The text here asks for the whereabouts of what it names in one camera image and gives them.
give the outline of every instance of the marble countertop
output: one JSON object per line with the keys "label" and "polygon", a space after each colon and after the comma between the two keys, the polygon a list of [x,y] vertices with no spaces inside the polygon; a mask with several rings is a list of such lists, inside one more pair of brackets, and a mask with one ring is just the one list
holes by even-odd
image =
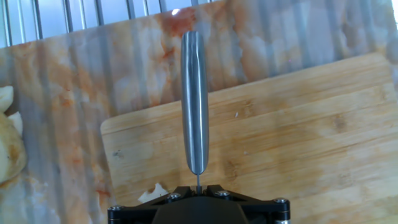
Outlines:
{"label": "marble countertop", "polygon": [[204,37],[210,91],[375,51],[398,77],[390,0],[218,1],[0,49],[29,157],[0,186],[0,223],[107,223],[100,125],[180,99],[188,30]]}

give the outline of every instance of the cylindrical metal handle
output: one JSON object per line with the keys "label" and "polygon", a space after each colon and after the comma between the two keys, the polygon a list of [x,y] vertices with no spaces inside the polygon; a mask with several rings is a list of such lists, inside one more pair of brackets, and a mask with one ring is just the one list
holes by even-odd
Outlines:
{"label": "cylindrical metal handle", "polygon": [[181,47],[182,117],[190,170],[200,175],[209,157],[209,121],[205,48],[198,32],[186,32]]}

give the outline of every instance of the black metal mount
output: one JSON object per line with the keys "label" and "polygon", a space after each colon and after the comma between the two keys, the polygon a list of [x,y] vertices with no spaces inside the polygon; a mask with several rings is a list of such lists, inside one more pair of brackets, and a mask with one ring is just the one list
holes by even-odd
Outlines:
{"label": "black metal mount", "polygon": [[135,207],[109,208],[108,223],[290,223],[290,202],[283,198],[262,201],[220,185],[209,185],[202,194],[190,187],[177,187],[171,194]]}

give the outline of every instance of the wooden cutting board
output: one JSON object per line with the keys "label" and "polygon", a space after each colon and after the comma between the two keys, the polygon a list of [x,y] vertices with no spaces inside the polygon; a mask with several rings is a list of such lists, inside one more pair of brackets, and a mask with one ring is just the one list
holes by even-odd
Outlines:
{"label": "wooden cutting board", "polygon": [[[383,56],[217,91],[209,104],[203,185],[288,198],[293,223],[398,220],[398,105]],[[179,101],[108,119],[101,132],[118,204],[137,205],[158,182],[196,184]]]}

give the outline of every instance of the peeled potato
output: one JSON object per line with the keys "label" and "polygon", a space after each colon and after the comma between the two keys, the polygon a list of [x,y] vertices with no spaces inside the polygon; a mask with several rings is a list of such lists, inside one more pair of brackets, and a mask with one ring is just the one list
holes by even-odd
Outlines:
{"label": "peeled potato", "polygon": [[141,203],[149,202],[150,200],[156,199],[163,195],[167,195],[168,192],[163,189],[160,183],[155,184],[155,190],[152,193],[145,191],[138,199]]}
{"label": "peeled potato", "polygon": [[17,129],[19,136],[22,137],[22,131],[24,129],[22,125],[22,118],[19,112],[14,113],[13,115],[8,116],[8,119],[12,121],[12,124]]}
{"label": "peeled potato", "polygon": [[14,88],[12,86],[0,87],[0,112],[4,113],[11,106],[14,99]]}
{"label": "peeled potato", "polygon": [[26,162],[24,143],[14,122],[0,113],[0,183],[15,177]]}

